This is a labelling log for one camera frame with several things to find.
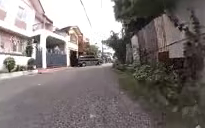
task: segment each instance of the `building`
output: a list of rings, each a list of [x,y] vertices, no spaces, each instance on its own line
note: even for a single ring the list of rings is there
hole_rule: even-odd
[[[84,55],[87,52],[87,49],[90,47],[90,41],[88,38],[82,38],[82,41],[79,41],[79,55]]]
[[[79,48],[78,46],[83,45],[83,34],[80,31],[79,27],[77,26],[68,26],[65,28],[57,29],[55,30],[55,33],[63,36],[67,39],[68,46],[67,46],[67,55],[70,57],[70,65],[71,66],[77,66],[77,58],[79,55]]]
[[[32,57],[37,68],[70,66],[69,50],[78,51],[78,43],[53,30],[40,0],[0,0],[0,70],[8,56],[17,65],[26,65]],[[31,57],[25,52],[28,43],[34,48]]]
[[[32,34],[35,10],[27,0],[0,0],[0,70],[12,56],[18,65],[26,65],[25,47]]]

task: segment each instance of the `blue gate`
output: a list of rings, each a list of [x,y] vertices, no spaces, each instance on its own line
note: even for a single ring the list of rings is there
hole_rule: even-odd
[[[66,66],[66,54],[62,53],[47,53],[47,67],[62,67]]]
[[[47,67],[62,67],[67,65],[66,54],[46,53]],[[36,67],[42,68],[42,50],[36,50]]]

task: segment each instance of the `street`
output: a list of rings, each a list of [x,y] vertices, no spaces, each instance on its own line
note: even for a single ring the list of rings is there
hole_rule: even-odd
[[[0,128],[156,128],[111,65],[0,81]]]

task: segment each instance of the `pillar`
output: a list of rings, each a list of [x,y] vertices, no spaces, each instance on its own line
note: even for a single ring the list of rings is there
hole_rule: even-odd
[[[140,63],[139,43],[138,43],[138,37],[136,35],[134,35],[131,38],[131,44],[132,44],[132,52],[133,52],[133,63]]]
[[[68,47],[68,43],[66,43],[66,59],[67,59],[67,67],[69,67],[70,66],[70,50],[69,50],[69,47]]]
[[[31,57],[34,58],[34,59],[36,59],[36,50],[37,50],[36,46],[37,46],[37,44],[33,43],[33,41],[32,41],[33,52],[32,52]]]
[[[42,68],[44,68],[44,69],[47,68],[46,39],[47,39],[47,35],[46,35],[45,33],[42,33],[42,34],[40,35],[40,46],[41,46],[41,50],[42,50]]]

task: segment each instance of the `balcony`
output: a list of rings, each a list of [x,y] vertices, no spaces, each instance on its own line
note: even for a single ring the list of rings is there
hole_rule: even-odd
[[[33,25],[33,31],[37,31],[40,29],[46,29],[48,31],[53,32],[53,28],[54,28],[54,26],[52,24],[45,24],[44,25],[43,23],[37,23],[37,24]]]

